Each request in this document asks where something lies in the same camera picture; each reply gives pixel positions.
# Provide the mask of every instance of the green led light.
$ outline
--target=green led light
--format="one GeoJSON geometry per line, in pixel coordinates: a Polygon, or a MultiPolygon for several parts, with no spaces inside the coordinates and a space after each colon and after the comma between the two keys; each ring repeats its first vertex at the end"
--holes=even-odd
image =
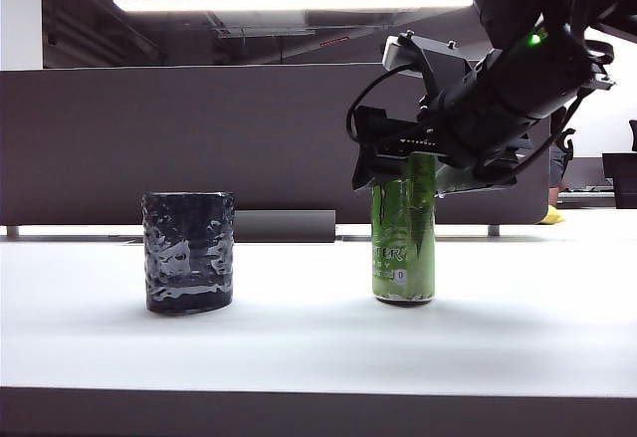
{"type": "Polygon", "coordinates": [[[536,46],[540,42],[541,42],[541,37],[539,36],[539,34],[531,34],[531,37],[529,38],[530,46],[536,46]]]}

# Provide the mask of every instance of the wall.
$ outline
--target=wall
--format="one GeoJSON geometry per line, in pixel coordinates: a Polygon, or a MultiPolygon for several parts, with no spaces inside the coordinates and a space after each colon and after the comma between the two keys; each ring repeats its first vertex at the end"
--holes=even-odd
{"type": "Polygon", "coordinates": [[[42,69],[42,1],[0,0],[0,70],[42,69]]]}
{"type": "Polygon", "coordinates": [[[615,49],[615,62],[607,71],[617,83],[610,91],[597,91],[588,97],[569,126],[576,157],[599,157],[606,152],[629,152],[632,132],[628,120],[637,118],[637,44],[589,30],[588,39],[609,42],[615,49]]]}

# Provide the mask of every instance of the yellow object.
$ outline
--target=yellow object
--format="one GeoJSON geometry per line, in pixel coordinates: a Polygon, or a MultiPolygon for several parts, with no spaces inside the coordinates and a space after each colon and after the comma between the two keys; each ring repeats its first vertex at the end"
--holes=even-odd
{"type": "Polygon", "coordinates": [[[555,223],[561,223],[564,220],[564,217],[559,214],[557,208],[554,206],[548,205],[548,212],[546,216],[539,222],[540,225],[554,225],[555,223]]]}

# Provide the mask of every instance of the person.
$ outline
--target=person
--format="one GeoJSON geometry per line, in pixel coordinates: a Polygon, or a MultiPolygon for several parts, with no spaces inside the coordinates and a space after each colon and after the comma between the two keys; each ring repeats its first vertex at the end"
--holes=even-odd
{"type": "MultiPolygon", "coordinates": [[[[566,114],[566,109],[561,108],[550,117],[550,133],[554,134],[566,114]]],[[[572,142],[568,142],[568,147],[563,143],[567,136],[575,133],[575,130],[569,128],[563,131],[557,139],[550,145],[549,164],[548,164],[548,211],[546,216],[540,221],[540,224],[553,225],[564,221],[563,217],[557,211],[557,200],[559,193],[564,191],[566,187],[563,183],[566,165],[573,157],[572,142]]]]}

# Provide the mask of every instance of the ceiling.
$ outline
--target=ceiling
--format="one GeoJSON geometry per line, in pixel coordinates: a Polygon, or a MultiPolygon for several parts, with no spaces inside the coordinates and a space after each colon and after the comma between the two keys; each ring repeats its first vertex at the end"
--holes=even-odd
{"type": "MultiPolygon", "coordinates": [[[[329,46],[331,52],[322,54],[330,62],[328,57],[334,56],[337,44],[368,36],[378,37],[378,43],[369,50],[370,59],[377,61],[378,45],[389,31],[412,25],[417,34],[424,35],[418,27],[428,19],[450,13],[450,17],[455,17],[449,8],[393,14],[245,12],[127,16],[112,0],[43,0],[43,4],[48,67],[284,62],[333,44],[329,46]]],[[[465,45],[475,49],[481,43],[479,49],[484,49],[486,36],[481,35],[475,13],[457,17],[460,22],[446,25],[449,39],[462,45],[464,38],[459,34],[471,30],[471,43],[465,45]]]]}

